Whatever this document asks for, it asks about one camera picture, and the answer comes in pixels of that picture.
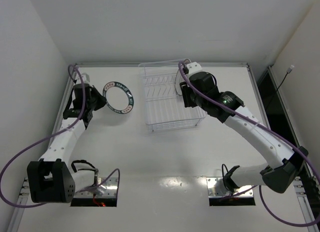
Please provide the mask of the green rimmed lettered plate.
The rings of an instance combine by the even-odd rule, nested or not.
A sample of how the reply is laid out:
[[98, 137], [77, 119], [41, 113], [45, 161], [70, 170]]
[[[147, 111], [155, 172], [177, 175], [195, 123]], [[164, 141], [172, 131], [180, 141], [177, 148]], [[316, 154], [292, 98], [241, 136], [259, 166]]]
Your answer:
[[[126, 95], [126, 97], [127, 97], [127, 106], [124, 109], [116, 109], [109, 102], [107, 96], [108, 96], [108, 90], [111, 89], [111, 88], [118, 88], [121, 91], [123, 91], [124, 94]], [[124, 85], [123, 83], [120, 83], [120, 82], [117, 82], [117, 81], [111, 81], [111, 82], [106, 83], [104, 85], [104, 87], [103, 87], [102, 95], [105, 97], [106, 105], [108, 106], [108, 108], [111, 109], [113, 112], [115, 112], [117, 114], [128, 114], [134, 108], [135, 101], [134, 101], [133, 94], [130, 91], [130, 89], [126, 85]]]

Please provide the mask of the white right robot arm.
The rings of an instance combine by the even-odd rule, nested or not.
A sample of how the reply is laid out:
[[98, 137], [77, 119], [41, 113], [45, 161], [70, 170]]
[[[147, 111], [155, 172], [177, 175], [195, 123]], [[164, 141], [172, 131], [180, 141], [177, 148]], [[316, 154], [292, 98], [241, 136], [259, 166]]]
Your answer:
[[219, 196], [231, 194], [246, 185], [263, 185], [274, 192], [284, 193], [300, 173], [303, 158], [289, 145], [268, 133], [265, 126], [258, 127], [221, 108], [224, 105], [257, 122], [236, 94], [219, 91], [212, 74], [185, 72], [183, 77], [188, 78], [187, 82], [179, 85], [185, 107], [201, 107], [208, 115], [240, 134], [266, 160], [265, 164], [251, 167], [234, 166], [215, 184], [216, 193]]

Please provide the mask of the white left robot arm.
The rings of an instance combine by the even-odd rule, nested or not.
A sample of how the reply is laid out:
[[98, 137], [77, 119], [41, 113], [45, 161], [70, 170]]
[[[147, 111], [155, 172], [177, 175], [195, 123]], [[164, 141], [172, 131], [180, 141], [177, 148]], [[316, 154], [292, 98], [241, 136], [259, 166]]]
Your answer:
[[76, 169], [83, 159], [70, 161], [76, 143], [87, 129], [93, 112], [106, 105], [106, 99], [89, 84], [72, 88], [59, 134], [38, 161], [27, 166], [30, 196], [35, 203], [70, 203], [75, 193], [97, 184], [98, 169]]

